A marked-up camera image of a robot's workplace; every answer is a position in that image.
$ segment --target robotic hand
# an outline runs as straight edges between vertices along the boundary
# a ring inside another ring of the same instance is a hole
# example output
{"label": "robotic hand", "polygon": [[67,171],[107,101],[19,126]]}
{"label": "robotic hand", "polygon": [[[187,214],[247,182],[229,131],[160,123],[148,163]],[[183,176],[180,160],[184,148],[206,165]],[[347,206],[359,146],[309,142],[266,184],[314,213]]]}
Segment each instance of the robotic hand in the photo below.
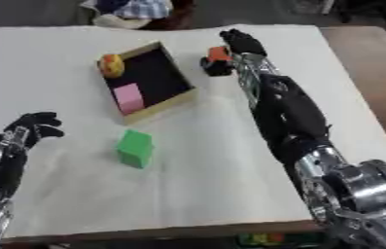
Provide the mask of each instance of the robotic hand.
{"label": "robotic hand", "polygon": [[348,243],[386,248],[386,162],[349,164],[329,140],[320,109],[279,73],[258,40],[236,29],[221,37],[262,137],[314,220]]}
{"label": "robotic hand", "polygon": [[0,134],[0,238],[12,219],[11,198],[18,189],[27,151],[45,137],[62,137],[56,113],[25,114]]}

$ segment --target floor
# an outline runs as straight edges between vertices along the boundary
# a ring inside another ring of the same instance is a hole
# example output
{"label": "floor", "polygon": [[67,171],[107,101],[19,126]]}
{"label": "floor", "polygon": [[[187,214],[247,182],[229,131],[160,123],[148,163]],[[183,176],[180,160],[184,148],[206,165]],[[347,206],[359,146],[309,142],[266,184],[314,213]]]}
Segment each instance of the floor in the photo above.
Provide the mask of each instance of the floor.
{"label": "floor", "polygon": [[[77,6],[82,1],[0,0],[0,26],[76,25],[79,24]],[[192,27],[235,23],[342,25],[334,15],[301,14],[306,12],[306,8],[301,8],[299,1],[320,0],[195,0]],[[376,15],[357,17],[351,24],[384,26],[382,19]]]}

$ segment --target pink cube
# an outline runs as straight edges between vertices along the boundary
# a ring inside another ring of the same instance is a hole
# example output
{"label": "pink cube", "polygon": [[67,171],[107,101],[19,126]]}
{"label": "pink cube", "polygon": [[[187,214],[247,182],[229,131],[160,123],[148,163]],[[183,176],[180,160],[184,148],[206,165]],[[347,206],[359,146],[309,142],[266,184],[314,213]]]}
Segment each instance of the pink cube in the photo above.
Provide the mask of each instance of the pink cube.
{"label": "pink cube", "polygon": [[128,115],[144,109],[143,97],[135,83],[114,89],[114,94],[123,114]]}

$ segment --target small red object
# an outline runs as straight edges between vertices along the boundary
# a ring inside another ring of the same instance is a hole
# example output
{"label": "small red object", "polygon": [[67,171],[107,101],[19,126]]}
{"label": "small red object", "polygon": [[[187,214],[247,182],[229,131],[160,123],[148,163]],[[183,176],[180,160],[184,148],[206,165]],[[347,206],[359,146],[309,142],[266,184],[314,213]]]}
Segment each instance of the small red object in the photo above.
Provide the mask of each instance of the small red object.
{"label": "small red object", "polygon": [[231,61],[231,57],[228,55],[226,47],[214,47],[209,49],[208,60],[210,62],[215,60]]}

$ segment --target chair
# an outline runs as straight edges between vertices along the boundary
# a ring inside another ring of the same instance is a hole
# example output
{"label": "chair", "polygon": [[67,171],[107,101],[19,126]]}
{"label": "chair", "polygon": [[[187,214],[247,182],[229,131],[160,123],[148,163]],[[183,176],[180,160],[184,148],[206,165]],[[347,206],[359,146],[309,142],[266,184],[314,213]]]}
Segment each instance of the chair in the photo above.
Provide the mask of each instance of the chair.
{"label": "chair", "polygon": [[350,22],[355,14],[371,10],[380,13],[386,21],[386,0],[341,0],[337,7],[343,23]]}

